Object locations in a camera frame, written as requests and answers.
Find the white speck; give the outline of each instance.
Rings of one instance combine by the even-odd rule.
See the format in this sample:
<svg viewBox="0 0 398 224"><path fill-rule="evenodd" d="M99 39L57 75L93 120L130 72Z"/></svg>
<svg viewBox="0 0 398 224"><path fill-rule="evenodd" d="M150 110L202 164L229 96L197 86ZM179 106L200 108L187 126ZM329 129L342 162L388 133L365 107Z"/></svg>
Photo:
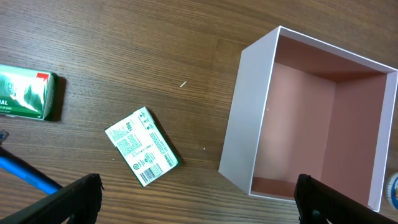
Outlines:
<svg viewBox="0 0 398 224"><path fill-rule="evenodd" d="M183 84L181 84L180 88L183 87L186 83L187 83L187 81L185 81Z"/></svg>

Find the green soap box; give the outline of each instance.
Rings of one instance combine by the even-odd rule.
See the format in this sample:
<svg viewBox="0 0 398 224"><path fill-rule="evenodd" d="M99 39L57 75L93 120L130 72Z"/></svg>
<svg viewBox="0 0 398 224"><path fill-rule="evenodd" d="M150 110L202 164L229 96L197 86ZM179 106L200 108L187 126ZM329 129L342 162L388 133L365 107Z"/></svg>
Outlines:
<svg viewBox="0 0 398 224"><path fill-rule="evenodd" d="M51 120L58 76L0 64L0 114Z"/></svg>

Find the wooden table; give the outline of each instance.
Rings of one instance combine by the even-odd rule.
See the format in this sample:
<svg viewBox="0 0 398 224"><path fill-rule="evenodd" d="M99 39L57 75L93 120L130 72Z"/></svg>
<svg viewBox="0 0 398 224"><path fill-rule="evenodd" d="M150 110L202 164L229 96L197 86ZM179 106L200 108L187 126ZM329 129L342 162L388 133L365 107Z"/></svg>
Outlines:
<svg viewBox="0 0 398 224"><path fill-rule="evenodd" d="M295 204L217 171L240 52L283 25L398 67L397 15L396 0L0 0L0 63L67 81L61 120L0 118L3 146L62 185L101 174L98 223L298 223ZM143 189L104 128L144 105L183 165ZM44 196L0 170L0 218ZM398 221L384 199L381 213Z"/></svg>

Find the open box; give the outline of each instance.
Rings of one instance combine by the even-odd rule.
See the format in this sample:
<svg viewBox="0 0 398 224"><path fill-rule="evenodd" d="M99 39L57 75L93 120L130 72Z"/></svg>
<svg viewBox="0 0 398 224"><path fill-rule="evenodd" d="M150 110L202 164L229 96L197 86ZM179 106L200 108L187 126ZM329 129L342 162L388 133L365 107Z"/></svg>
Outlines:
<svg viewBox="0 0 398 224"><path fill-rule="evenodd" d="M219 172L294 200L308 174L379 211L396 69L278 27L242 51Z"/></svg>

